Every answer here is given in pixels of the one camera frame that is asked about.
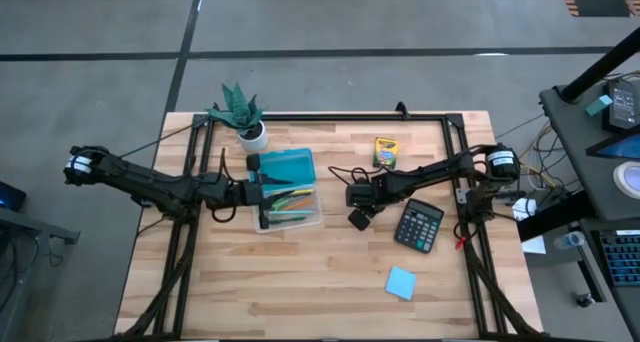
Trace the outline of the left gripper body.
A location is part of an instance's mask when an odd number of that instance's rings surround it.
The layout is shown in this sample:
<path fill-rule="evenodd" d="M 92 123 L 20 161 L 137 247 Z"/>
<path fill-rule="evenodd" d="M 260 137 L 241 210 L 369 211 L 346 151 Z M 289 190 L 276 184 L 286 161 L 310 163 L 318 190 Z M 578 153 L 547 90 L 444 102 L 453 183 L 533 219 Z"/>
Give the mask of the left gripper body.
<path fill-rule="evenodd" d="M 263 184 L 259 180 L 261 161 L 258 154 L 246 156 L 246 167 L 255 177 L 254 181 L 242 180 L 240 182 L 241 201 L 246 206 L 258 207 L 259 227 L 262 230 L 269 228 L 269 219 L 263 212 L 263 207 L 268 200 L 264 197 Z"/>

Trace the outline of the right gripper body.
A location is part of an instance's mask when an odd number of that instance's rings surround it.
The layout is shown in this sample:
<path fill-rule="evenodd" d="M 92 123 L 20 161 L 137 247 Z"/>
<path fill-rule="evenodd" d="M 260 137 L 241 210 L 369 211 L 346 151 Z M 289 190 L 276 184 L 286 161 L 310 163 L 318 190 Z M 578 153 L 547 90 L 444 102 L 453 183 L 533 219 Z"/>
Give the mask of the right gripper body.
<path fill-rule="evenodd" d="M 346 188 L 346 205 L 354 208 L 348 220 L 359 231 L 366 230 L 371 219 L 386 209 L 386 197 L 386 174 L 375 176 L 370 181 L 359 178 Z"/>

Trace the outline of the clear pencil box teal lid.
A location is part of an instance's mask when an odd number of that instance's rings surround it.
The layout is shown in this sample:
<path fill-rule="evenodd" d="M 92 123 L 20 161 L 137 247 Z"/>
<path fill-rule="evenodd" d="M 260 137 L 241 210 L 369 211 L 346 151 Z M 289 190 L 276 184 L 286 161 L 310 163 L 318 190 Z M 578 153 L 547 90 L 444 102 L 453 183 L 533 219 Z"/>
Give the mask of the clear pencil box teal lid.
<path fill-rule="evenodd" d="M 320 198 L 316 187 L 316 174 L 313 162 L 312 152 L 309 148 L 288 149 L 281 151 L 272 151 L 258 154 L 260 156 L 261 168 L 260 174 L 267 174 L 269 177 L 292 181 L 290 185 L 263 185 L 264 197 L 268 201 L 278 200 L 280 198 L 269 197 L 270 195 L 292 189 L 308 189 L 313 188 L 314 193 L 311 195 L 298 195 L 304 198 L 311 197 L 314 204 L 303 207 L 298 210 L 316 210 L 314 215 L 288 215 L 288 216 L 269 216 L 268 219 L 284 219 L 296 216 L 305 216 L 306 220 L 300 222 L 285 223 L 281 225 L 269 225 L 269 228 L 262 230 L 259 227 L 258 207 L 254 209 L 254 227 L 257 233 L 265 234 L 281 230 L 309 227 L 319 225 L 322 222 L 322 211 L 320 206 Z M 254 181 L 255 177 L 249 172 L 250 181 Z"/>

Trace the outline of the orange pencil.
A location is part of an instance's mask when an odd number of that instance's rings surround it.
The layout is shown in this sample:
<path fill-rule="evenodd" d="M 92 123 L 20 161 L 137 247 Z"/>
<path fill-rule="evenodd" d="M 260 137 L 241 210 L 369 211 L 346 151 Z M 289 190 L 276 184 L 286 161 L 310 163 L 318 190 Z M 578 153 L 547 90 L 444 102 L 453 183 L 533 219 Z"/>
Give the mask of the orange pencil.
<path fill-rule="evenodd" d="M 303 207 L 307 207 L 314 204 L 314 199 L 311 197 L 291 200 L 288 204 L 281 207 L 282 211 L 298 210 Z"/>

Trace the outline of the yellow green crayon box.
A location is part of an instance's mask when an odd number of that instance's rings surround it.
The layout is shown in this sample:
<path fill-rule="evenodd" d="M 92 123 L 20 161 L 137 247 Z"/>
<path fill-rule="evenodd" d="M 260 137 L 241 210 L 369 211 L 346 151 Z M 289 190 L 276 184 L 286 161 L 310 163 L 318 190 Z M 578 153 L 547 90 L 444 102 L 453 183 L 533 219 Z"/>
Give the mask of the yellow green crayon box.
<path fill-rule="evenodd" d="M 394 139 L 377 137 L 374 143 L 373 166 L 394 169 L 398 157 L 398 143 Z"/>

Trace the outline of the blue sticky note pad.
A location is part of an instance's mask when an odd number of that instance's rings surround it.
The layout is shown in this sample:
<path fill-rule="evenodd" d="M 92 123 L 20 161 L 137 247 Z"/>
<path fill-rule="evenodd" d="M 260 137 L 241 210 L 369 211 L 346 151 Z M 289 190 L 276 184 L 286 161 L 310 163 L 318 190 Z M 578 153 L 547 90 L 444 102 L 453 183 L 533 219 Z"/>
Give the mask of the blue sticky note pad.
<path fill-rule="evenodd" d="M 417 276 L 405 269 L 393 266 L 390 269 L 385 291 L 404 300 L 411 300 L 417 282 Z"/>

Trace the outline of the black desk calculator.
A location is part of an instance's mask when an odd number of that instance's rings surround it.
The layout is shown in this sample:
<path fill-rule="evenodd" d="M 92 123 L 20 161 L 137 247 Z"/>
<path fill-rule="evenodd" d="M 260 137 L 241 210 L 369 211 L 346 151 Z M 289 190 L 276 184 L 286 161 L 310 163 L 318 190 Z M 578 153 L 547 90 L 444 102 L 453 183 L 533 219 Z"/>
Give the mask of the black desk calculator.
<path fill-rule="evenodd" d="M 414 251 L 429 254 L 435 245 L 444 212 L 426 202 L 410 199 L 400 217 L 394 241 Z"/>

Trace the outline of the white paper sheet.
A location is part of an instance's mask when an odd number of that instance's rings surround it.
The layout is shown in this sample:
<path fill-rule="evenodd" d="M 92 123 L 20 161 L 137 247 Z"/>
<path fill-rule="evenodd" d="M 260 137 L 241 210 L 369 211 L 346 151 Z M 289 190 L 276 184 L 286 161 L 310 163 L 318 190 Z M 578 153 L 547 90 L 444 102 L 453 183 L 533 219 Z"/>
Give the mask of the white paper sheet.
<path fill-rule="evenodd" d="M 537 255 L 546 254 L 544 237 L 542 235 L 522 242 L 521 246 L 524 253 Z"/>

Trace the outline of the clear water bottle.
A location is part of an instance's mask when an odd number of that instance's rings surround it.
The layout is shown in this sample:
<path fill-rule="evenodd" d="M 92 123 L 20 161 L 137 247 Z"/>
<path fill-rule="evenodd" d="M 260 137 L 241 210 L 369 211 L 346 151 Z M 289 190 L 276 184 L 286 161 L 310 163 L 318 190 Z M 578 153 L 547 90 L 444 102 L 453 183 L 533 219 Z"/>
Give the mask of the clear water bottle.
<path fill-rule="evenodd" d="M 586 242 L 585 235 L 580 231 L 571 231 L 557 236 L 553 246 L 557 250 L 568 250 L 582 246 Z"/>

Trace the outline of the grey metal desk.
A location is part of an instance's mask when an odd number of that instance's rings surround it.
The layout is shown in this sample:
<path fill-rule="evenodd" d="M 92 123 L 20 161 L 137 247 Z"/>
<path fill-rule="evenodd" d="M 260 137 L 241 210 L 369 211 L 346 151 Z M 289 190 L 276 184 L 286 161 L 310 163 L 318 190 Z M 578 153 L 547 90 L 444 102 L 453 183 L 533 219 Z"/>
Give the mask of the grey metal desk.
<path fill-rule="evenodd" d="M 51 238 L 76 244 L 79 231 L 0 208 L 0 342 L 11 342 L 26 312 L 26 300 Z"/>

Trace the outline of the small teal box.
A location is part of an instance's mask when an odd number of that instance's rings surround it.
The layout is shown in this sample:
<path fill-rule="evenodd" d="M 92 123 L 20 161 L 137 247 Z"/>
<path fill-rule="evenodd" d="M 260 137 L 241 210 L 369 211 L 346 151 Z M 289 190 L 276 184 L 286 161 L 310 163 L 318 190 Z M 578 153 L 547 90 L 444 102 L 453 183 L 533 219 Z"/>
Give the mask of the small teal box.
<path fill-rule="evenodd" d="M 601 95 L 585 108 L 585 112 L 589 116 L 596 116 L 606 110 L 612 103 L 613 100 L 608 95 Z"/>

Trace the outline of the white round disc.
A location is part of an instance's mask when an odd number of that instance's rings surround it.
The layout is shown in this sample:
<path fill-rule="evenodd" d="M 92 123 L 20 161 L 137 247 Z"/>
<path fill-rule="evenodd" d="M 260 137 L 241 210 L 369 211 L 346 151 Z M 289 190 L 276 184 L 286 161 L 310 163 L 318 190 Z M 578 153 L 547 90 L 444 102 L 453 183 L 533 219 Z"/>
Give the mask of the white round disc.
<path fill-rule="evenodd" d="M 640 200 L 640 162 L 628 161 L 613 171 L 616 187 L 632 199 Z"/>

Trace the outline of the black diagonal pole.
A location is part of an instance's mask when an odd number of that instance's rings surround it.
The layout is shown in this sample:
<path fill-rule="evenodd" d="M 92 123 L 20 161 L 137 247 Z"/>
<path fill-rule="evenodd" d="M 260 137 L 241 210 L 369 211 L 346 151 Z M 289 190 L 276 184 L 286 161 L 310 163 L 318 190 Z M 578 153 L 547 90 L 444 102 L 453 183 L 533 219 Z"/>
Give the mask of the black diagonal pole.
<path fill-rule="evenodd" d="M 639 50 L 640 27 L 636 28 L 630 35 L 614 46 L 574 81 L 561 89 L 558 92 L 560 99 L 569 104 L 577 104 L 577 99 L 584 92 L 631 58 Z"/>

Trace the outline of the black electronic device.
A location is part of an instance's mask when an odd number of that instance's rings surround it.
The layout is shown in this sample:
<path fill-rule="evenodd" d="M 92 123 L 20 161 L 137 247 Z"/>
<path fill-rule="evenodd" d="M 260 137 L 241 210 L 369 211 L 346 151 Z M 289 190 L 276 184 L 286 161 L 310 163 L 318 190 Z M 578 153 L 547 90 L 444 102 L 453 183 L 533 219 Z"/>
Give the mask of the black electronic device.
<path fill-rule="evenodd" d="M 606 83 L 604 92 L 612 100 L 603 112 L 604 130 L 618 133 L 640 123 L 640 96 L 634 84 L 615 79 Z"/>

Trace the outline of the black aluminium table frame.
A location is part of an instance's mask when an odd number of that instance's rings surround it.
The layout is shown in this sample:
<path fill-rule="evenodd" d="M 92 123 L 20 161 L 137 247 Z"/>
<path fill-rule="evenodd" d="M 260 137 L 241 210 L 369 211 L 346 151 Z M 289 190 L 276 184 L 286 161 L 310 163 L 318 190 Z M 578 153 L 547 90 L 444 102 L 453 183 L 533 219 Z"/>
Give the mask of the black aluminium table frame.
<path fill-rule="evenodd" d="M 254 211 L 203 211 L 185 287 L 174 289 L 152 331 L 203 340 L 473 339 L 495 331 L 488 295 L 474 299 L 464 254 L 456 250 L 455 185 L 417 192 L 441 208 L 443 224 L 429 254 L 397 244 L 402 213 L 393 205 L 365 231 L 348 220 L 349 170 L 371 165 L 376 137 L 398 140 L 399 165 L 412 169 L 468 145 L 491 143 L 484 111 L 271 113 L 270 150 L 309 148 L 316 168 L 322 222 L 257 233 Z M 390 269 L 417 276 L 407 301 L 389 294 Z"/>

